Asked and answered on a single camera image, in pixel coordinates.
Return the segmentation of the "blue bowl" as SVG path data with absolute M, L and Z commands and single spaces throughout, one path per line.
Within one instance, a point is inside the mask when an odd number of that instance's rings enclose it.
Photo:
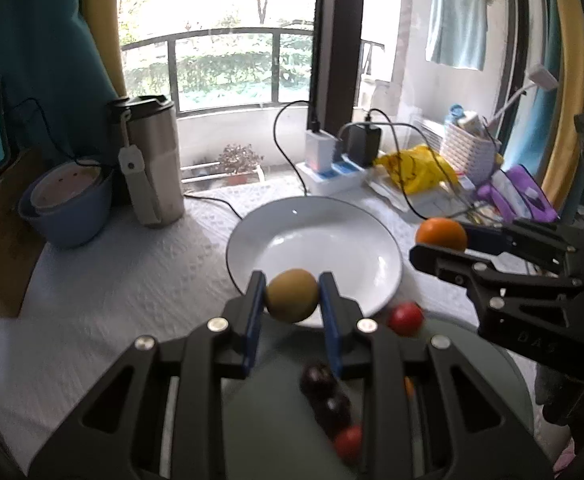
M 96 237 L 112 205 L 113 169 L 64 162 L 29 185 L 18 214 L 57 248 L 74 248 Z

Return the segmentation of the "orange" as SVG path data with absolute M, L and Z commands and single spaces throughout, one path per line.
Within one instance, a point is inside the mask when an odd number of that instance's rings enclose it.
M 409 377 L 403 378 L 403 382 L 405 383 L 406 393 L 409 399 L 413 399 L 415 396 L 415 388 L 414 383 Z
M 468 248 L 468 236 L 463 225 L 456 220 L 429 218 L 415 232 L 414 243 L 464 252 Z

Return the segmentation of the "brown kiwi fruit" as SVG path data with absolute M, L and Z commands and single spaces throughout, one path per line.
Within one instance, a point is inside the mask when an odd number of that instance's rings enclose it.
M 277 275 L 266 287 L 266 308 L 278 321 L 295 324 L 313 314 L 319 302 L 319 285 L 313 274 L 291 269 Z

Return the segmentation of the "white plate dark rim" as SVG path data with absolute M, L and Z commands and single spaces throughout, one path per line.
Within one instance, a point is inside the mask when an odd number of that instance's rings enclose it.
M 365 209 L 329 197 L 283 198 L 250 212 L 230 235 L 226 264 L 240 292 L 255 271 L 265 274 L 266 287 L 291 269 L 306 270 L 317 282 L 328 272 L 367 318 L 391 302 L 403 275 L 391 231 Z M 295 324 L 320 328 L 319 306 Z

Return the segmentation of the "steel thermos mug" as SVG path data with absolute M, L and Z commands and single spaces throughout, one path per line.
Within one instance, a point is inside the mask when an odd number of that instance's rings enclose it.
M 119 98 L 107 104 L 118 136 L 118 165 L 136 218 L 159 228 L 185 212 L 175 103 L 167 96 Z

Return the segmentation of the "dark cherry back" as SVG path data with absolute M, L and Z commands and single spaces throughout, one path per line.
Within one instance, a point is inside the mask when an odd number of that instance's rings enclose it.
M 301 373 L 299 388 L 309 402 L 323 402 L 335 395 L 337 381 L 329 367 L 323 363 L 313 363 Z

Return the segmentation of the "red tomato back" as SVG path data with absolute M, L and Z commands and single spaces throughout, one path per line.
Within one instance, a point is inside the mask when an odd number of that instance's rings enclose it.
M 423 311 L 414 301 L 405 301 L 392 307 L 387 326 L 398 336 L 414 337 L 424 322 Z

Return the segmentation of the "red tomato front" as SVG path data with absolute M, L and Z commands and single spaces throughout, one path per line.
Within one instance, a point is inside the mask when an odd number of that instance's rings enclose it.
M 347 465 L 356 465 L 360 460 L 362 448 L 361 426 L 348 426 L 334 437 L 332 443 L 334 451 L 342 462 Z

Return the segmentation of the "black charger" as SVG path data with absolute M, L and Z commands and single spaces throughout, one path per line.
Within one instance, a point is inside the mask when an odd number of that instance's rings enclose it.
M 347 156 L 359 167 L 369 168 L 377 159 L 382 130 L 375 125 L 351 125 L 347 130 Z

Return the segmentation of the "white power strip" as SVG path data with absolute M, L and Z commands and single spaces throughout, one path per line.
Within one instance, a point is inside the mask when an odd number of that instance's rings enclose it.
M 359 188 L 368 177 L 368 169 L 358 166 L 346 155 L 339 162 L 333 162 L 331 169 L 322 174 L 314 172 L 305 162 L 299 162 L 296 169 L 307 192 L 313 196 L 332 196 Z

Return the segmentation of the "yellow curtain right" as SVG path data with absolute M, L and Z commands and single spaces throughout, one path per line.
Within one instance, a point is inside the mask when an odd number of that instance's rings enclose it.
M 557 7 L 562 47 L 559 121 L 542 191 L 559 210 L 569 196 L 580 156 L 574 116 L 584 112 L 584 8 L 582 0 L 557 0 Z

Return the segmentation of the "dark cherry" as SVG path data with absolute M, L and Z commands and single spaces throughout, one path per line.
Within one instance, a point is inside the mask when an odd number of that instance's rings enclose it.
M 340 392 L 313 406 L 316 422 L 330 440 L 351 425 L 350 407 L 350 400 Z
M 323 363 L 313 363 L 301 373 L 299 388 L 309 402 L 323 402 L 335 395 L 337 381 L 329 367 Z

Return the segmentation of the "dark cherry front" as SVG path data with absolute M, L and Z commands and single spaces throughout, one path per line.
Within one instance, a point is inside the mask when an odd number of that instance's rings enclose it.
M 350 400 L 340 392 L 313 406 L 316 422 L 330 440 L 351 425 L 350 407 Z

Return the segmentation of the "red tomato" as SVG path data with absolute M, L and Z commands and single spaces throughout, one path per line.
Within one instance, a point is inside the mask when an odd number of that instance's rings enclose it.
M 387 326 L 398 336 L 414 337 L 424 322 L 423 311 L 414 301 L 405 301 L 392 307 Z
M 348 426 L 334 437 L 332 443 L 334 451 L 342 462 L 347 465 L 356 465 L 360 460 L 362 448 L 361 426 Z

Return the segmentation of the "purple pouch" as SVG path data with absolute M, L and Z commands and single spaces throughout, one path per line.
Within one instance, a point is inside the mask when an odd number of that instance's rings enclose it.
M 478 198 L 495 207 L 506 223 L 518 219 L 549 223 L 559 219 L 542 188 L 522 165 L 497 170 L 478 188 Z

